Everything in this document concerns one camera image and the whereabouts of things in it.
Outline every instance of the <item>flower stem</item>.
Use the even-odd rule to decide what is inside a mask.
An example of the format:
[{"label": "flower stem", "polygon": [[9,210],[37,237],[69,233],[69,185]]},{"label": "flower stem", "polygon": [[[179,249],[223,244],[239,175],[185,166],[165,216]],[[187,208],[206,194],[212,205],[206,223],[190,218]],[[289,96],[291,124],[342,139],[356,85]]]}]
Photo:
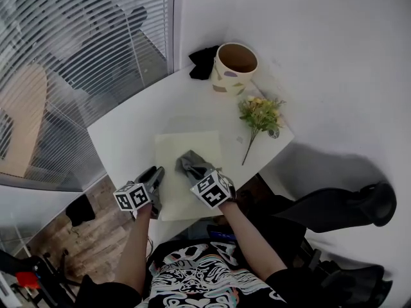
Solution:
[{"label": "flower stem", "polygon": [[259,131],[259,130],[256,130],[256,129],[254,129],[254,128],[251,130],[250,144],[249,144],[249,147],[247,148],[247,152],[246,152],[246,154],[245,154],[245,156],[244,156],[243,163],[241,163],[242,166],[244,165],[245,159],[247,158],[247,155],[249,154],[251,144],[254,142],[254,139],[257,137],[258,131]]}]

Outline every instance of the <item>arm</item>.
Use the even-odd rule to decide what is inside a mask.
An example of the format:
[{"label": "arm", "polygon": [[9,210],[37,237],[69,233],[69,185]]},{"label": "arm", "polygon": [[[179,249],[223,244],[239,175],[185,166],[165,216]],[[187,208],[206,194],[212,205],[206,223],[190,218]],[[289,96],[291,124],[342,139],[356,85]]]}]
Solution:
[{"label": "arm", "polygon": [[287,268],[236,203],[225,202],[219,208],[234,231],[245,259],[261,280]]},{"label": "arm", "polygon": [[146,251],[151,210],[151,204],[139,209],[121,255],[115,279],[117,283],[131,286],[140,295],[143,295],[144,280],[146,278]]}]

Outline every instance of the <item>black sleeve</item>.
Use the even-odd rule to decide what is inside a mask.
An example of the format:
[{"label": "black sleeve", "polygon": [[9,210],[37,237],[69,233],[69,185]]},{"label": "black sleeve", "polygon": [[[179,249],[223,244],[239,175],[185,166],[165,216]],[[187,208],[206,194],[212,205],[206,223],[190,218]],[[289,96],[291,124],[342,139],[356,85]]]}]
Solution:
[{"label": "black sleeve", "polygon": [[327,297],[308,268],[278,271],[265,281],[290,307],[338,307]]},{"label": "black sleeve", "polygon": [[134,308],[141,302],[140,294],[120,283],[95,284],[86,275],[77,295],[75,308]]}]

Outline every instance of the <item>red object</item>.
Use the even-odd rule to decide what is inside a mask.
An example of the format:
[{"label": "red object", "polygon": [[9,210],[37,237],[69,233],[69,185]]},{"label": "red object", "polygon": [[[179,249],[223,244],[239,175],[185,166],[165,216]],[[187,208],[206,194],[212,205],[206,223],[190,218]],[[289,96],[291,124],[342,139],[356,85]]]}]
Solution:
[{"label": "red object", "polygon": [[30,271],[22,271],[15,274],[17,281],[21,287],[28,287],[29,289],[40,289],[37,276]]}]

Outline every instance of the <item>graphic t-shirt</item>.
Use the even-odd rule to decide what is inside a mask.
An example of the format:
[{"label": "graphic t-shirt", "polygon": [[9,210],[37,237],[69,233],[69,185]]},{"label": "graphic t-shirt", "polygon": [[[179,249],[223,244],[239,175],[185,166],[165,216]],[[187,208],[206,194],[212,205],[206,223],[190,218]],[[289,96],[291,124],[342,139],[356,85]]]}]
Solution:
[{"label": "graphic t-shirt", "polygon": [[286,269],[263,282],[235,243],[173,241],[148,260],[143,298],[124,284],[96,285],[85,277],[76,307],[295,307],[310,292],[309,277],[303,269]]}]

